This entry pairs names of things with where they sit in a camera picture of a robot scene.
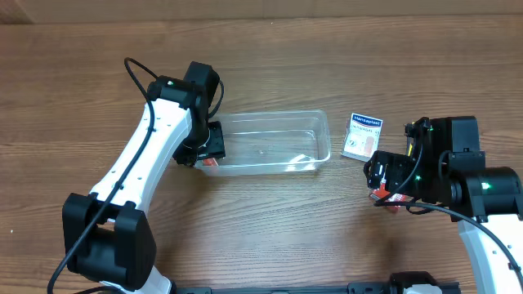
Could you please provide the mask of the orange tube with white cap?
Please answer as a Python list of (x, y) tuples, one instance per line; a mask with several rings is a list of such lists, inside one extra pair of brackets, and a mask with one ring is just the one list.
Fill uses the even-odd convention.
[(216, 158), (205, 158), (202, 160), (202, 163), (205, 167), (217, 167), (218, 161)]

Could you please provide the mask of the white Hansaplast plaster box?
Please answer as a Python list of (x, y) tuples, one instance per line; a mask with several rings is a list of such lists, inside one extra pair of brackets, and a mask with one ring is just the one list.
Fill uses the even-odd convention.
[(378, 149), (382, 120), (352, 113), (347, 121), (346, 137), (341, 155), (367, 162)]

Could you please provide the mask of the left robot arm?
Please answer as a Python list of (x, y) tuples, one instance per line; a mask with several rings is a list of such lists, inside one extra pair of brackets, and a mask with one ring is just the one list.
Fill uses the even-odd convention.
[(88, 195), (72, 193), (62, 207), (65, 256), (47, 285), (63, 270), (100, 283), (100, 292), (174, 293), (176, 284), (155, 266), (157, 246), (147, 218), (170, 160), (187, 167), (224, 158), (221, 124), (212, 117), (224, 86), (210, 65), (190, 63), (184, 78), (154, 76), (141, 120), (123, 152)]

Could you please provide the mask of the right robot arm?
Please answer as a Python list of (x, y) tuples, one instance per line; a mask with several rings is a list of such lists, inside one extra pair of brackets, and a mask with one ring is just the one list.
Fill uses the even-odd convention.
[(377, 207), (413, 215), (441, 212), (458, 225), (479, 293), (522, 291), (522, 181), (510, 167), (487, 167), (473, 116), (405, 125), (406, 154), (376, 151), (367, 185), (383, 188)]

